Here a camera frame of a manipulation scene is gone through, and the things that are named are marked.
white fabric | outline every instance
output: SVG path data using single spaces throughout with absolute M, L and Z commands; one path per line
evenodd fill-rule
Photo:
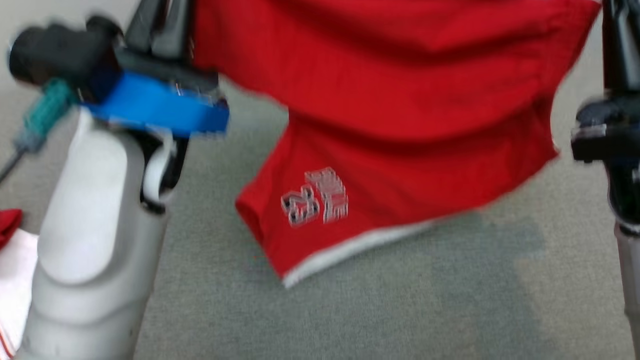
M 336 246 L 316 252 L 309 256 L 302 263 L 287 273 L 282 280 L 282 283 L 285 288 L 292 288 L 295 284 L 298 284 L 307 277 L 330 268 L 331 266 L 336 265 L 337 263 L 340 263 L 341 261 L 344 261 L 356 254 L 402 240 L 407 236 L 421 233 L 433 226 L 435 221 L 436 220 L 427 220 L 416 224 L 400 225 L 367 231 L 364 234 L 358 235 Z
M 15 351 L 22 341 L 38 259 L 38 236 L 18 230 L 0 250 L 0 331 Z M 0 347 L 0 360 L 8 359 Z

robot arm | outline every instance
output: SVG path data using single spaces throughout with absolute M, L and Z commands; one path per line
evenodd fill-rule
M 605 98 L 583 107 L 572 134 L 576 161 L 601 161 L 616 215 L 620 270 L 636 359 L 640 359 L 640 4 L 605 0 Z
M 167 0 L 144 0 L 124 41 L 93 17 L 82 31 L 30 28 L 12 47 L 14 77 L 63 82 L 81 105 L 16 359 L 133 358 L 189 138 L 228 120 L 217 74 L 189 66 L 191 3 L 173 0 L 162 21 Z

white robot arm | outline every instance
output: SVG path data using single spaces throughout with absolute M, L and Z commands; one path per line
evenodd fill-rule
M 141 190 L 159 193 L 157 171 L 171 146 L 164 142 L 145 166 L 136 139 L 81 112 L 42 224 L 16 359 L 133 357 L 168 219 L 166 204 L 150 209 Z
M 14 77 L 45 89 L 16 158 L 38 151 L 81 104 L 42 224 L 16 359 L 133 358 L 188 139 L 228 121 L 218 75 L 188 65 L 191 3 L 173 0 L 166 14 L 168 0 L 142 0 L 123 37 L 103 17 L 81 31 L 29 28 L 10 51 Z

printed number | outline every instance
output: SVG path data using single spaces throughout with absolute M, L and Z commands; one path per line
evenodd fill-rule
M 291 226 L 304 225 L 320 214 L 320 203 L 314 189 L 305 185 L 300 192 L 290 192 L 282 197 L 282 209 L 289 217 Z

red fabric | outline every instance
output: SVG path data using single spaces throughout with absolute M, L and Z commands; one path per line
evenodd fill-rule
M 599 9 L 198 0 L 196 63 L 290 109 L 237 201 L 278 274 L 364 232 L 482 206 L 537 173 L 557 155 L 554 95 Z M 335 175 L 320 184 L 305 178 L 326 168 Z
M 0 211 L 0 249 L 11 240 L 22 223 L 22 210 L 11 209 Z

